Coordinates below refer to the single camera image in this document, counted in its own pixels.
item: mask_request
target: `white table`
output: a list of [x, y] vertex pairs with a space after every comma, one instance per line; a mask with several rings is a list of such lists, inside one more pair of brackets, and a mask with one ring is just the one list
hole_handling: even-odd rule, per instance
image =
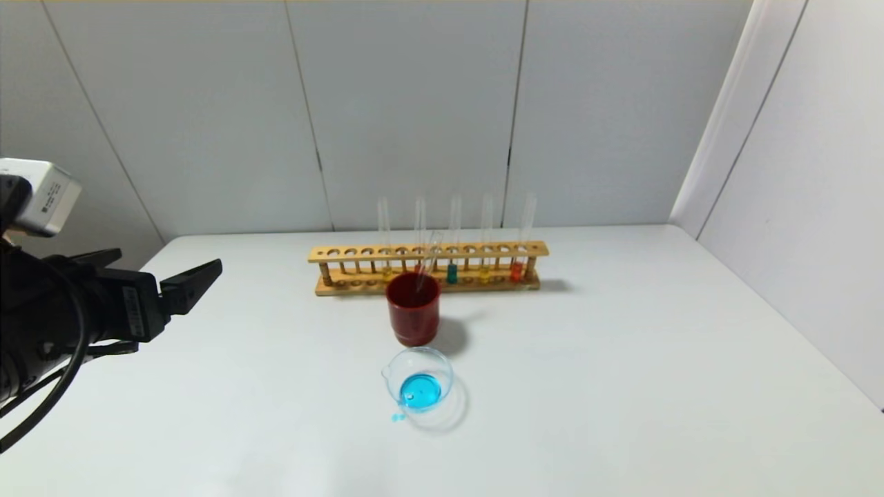
[[374, 233], [179, 238], [145, 270], [224, 274], [87, 364], [0, 457], [0, 494], [882, 495], [884, 415], [680, 229], [535, 235], [541, 291], [442, 296], [469, 393], [447, 432], [391, 421], [383, 297], [313, 295], [309, 248]]

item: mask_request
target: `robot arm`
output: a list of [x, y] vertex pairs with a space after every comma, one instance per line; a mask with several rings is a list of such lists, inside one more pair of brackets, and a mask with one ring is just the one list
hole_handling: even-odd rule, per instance
[[[10, 172], [0, 159], [0, 172]], [[52, 178], [54, 166], [44, 173], [0, 176], [0, 224], [28, 233], [52, 236], [61, 229], [69, 209], [64, 187], [45, 187], [34, 178]], [[54, 194], [34, 195], [34, 190]], [[54, 379], [50, 394], [21, 424], [0, 440], [0, 453], [15, 444], [52, 409], [89, 359], [130, 354], [139, 343], [160, 334], [172, 315], [187, 314], [221, 274], [219, 259], [160, 282], [147, 272], [107, 269], [122, 252], [111, 248], [79, 256], [31, 256], [6, 239], [0, 241], [0, 417], [17, 408], [28, 396]], [[115, 340], [109, 345], [94, 345]], [[66, 365], [47, 376], [60, 364]]]

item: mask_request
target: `white wall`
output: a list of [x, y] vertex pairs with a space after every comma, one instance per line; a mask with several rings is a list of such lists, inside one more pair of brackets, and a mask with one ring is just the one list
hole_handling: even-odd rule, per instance
[[806, 0], [755, 0], [669, 223], [697, 238], [774, 83]]
[[699, 238], [879, 407], [882, 19], [882, 2], [810, 0]]
[[[6, 87], [31, 82], [1, 96], [3, 153], [69, 165], [87, 150], [89, 166], [71, 169], [104, 202], [96, 229], [134, 233], [126, 252], [143, 223], [106, 218], [132, 205], [165, 241], [373, 229], [379, 195], [410, 227], [419, 193], [433, 226], [446, 225], [454, 192], [476, 226], [486, 191], [509, 225], [526, 191], [538, 193], [539, 226], [663, 222], [749, 5], [49, 2], [48, 19], [21, 7], [39, 14], [55, 53], [32, 57], [24, 28], [4, 44], [18, 60]], [[62, 119], [65, 106], [87, 116]], [[74, 221], [54, 249], [100, 238]], [[156, 249], [150, 228], [144, 254]]]
[[163, 237], [331, 229], [284, 3], [47, 6]]
[[114, 267], [137, 269], [163, 246], [39, 2], [0, 2], [0, 155], [49, 160], [83, 186], [61, 234], [15, 237], [28, 252], [120, 247]]
[[530, 2], [506, 224], [666, 222], [750, 6]]
[[316, 143], [337, 229], [448, 225], [460, 192], [478, 226], [484, 192], [502, 218], [525, 3], [291, 2]]

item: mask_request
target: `test tube rack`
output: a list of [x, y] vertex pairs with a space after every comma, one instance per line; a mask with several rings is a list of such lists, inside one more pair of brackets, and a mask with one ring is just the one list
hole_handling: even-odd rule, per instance
[[[549, 256], [542, 241], [495, 241], [481, 243], [443, 243], [438, 247], [434, 267], [427, 277], [438, 281], [442, 292], [496, 292], [501, 290], [537, 290], [540, 278], [534, 269], [537, 258]], [[314, 247], [307, 259], [319, 264], [321, 273], [316, 283], [316, 295], [381, 295], [387, 281], [384, 280], [386, 261], [390, 261], [395, 278], [404, 271], [414, 271], [425, 254], [420, 245], [343, 245], [339, 247]], [[521, 281], [510, 279], [513, 257], [528, 259]], [[490, 260], [489, 278], [486, 283], [479, 279], [482, 259]], [[457, 283], [446, 281], [450, 261], [458, 264]]]

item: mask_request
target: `red cup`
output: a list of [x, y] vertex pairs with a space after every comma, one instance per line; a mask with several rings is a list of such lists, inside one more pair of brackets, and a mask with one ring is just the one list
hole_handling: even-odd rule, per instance
[[428, 275], [418, 290], [420, 278], [420, 273], [403, 272], [386, 288], [392, 330], [406, 347], [430, 343], [439, 326], [439, 283]]

